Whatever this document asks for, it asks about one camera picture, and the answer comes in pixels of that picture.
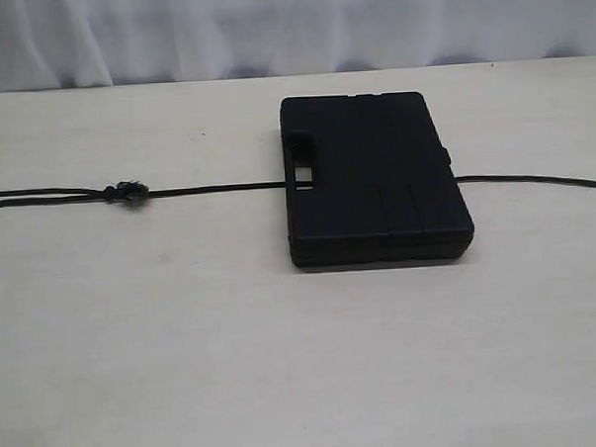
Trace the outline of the black plastic carrying case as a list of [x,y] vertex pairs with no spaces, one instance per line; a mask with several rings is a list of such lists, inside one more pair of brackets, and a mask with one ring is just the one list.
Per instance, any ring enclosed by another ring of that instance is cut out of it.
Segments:
[[298,268],[467,251],[473,219],[422,94],[286,97],[280,111]]

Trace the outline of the white curtain backdrop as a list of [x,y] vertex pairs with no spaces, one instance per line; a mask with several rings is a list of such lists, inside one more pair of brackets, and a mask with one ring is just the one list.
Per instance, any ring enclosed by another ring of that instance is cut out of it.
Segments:
[[0,92],[596,55],[596,0],[0,0]]

